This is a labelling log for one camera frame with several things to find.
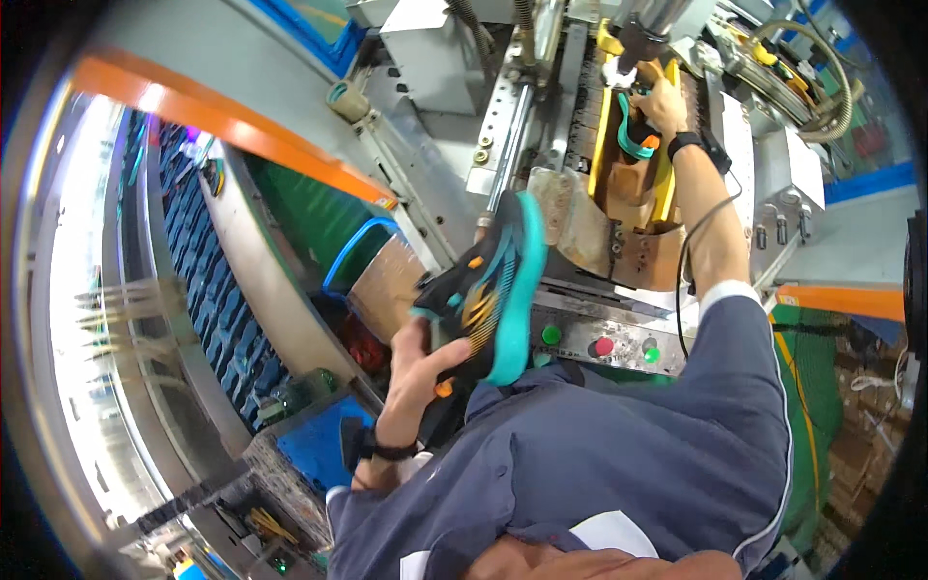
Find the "conveyor belt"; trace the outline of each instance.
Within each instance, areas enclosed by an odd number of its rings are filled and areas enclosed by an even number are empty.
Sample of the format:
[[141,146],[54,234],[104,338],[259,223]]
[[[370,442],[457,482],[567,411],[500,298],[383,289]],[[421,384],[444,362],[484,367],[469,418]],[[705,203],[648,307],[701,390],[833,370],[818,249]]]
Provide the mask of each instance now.
[[184,127],[161,126],[164,222],[174,271],[187,282],[187,310],[203,352],[242,420],[257,430],[257,397],[290,379],[238,288],[213,230],[195,171],[179,152]]

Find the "green button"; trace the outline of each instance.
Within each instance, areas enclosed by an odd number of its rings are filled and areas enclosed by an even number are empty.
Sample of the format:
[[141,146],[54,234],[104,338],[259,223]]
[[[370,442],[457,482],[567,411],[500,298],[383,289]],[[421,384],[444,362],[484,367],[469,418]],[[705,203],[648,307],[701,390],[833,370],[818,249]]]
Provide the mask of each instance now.
[[561,329],[553,324],[547,325],[541,331],[541,341],[548,346],[554,346],[561,341]]
[[644,352],[644,362],[646,363],[656,363],[659,358],[661,358],[661,351],[656,348],[649,348]]

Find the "man's right hand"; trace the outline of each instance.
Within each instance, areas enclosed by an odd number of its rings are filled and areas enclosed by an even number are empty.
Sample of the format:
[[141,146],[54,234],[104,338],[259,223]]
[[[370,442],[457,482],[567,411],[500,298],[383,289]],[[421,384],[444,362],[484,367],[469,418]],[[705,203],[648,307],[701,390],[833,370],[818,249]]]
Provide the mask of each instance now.
[[665,139],[672,139],[677,133],[687,130],[687,106],[679,87],[673,86],[667,79],[659,78],[650,94],[633,94],[629,101],[644,111]]

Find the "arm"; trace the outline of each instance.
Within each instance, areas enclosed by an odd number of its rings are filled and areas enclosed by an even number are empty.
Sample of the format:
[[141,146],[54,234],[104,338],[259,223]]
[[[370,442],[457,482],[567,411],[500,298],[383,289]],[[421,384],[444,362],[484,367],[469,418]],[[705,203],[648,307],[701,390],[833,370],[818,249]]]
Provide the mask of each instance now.
[[[426,356],[422,348],[426,328],[426,319],[417,317],[393,336],[390,389],[374,428],[378,445],[407,447],[415,443],[425,407],[435,398],[439,373],[470,356],[467,339],[450,342]],[[392,491],[400,484],[396,465],[376,455],[362,459],[354,470],[351,488]]]
[[[644,111],[667,142],[677,133],[687,130],[683,97],[679,89],[666,79],[658,79],[648,96],[632,96],[631,102]],[[709,156],[695,145],[687,145],[677,152],[674,173],[677,176],[677,205],[684,226],[692,232],[709,210],[728,198],[728,190]],[[750,283],[744,232],[731,204],[716,212],[699,231],[691,234],[690,264],[700,300],[723,280]]]

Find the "wrist strap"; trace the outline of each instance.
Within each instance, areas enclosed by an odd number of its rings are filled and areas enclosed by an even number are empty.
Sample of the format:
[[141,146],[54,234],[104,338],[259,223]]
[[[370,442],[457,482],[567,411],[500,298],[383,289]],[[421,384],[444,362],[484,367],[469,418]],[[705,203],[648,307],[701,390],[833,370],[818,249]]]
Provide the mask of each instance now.
[[674,162],[674,155],[687,145],[698,145],[702,147],[702,137],[692,131],[677,133],[677,136],[667,146],[667,159]]
[[365,427],[359,417],[342,418],[341,431],[342,464],[349,472],[354,472],[361,459],[370,459],[376,455],[387,461],[402,461],[414,457],[419,451],[416,442],[407,447],[378,445],[374,428]]

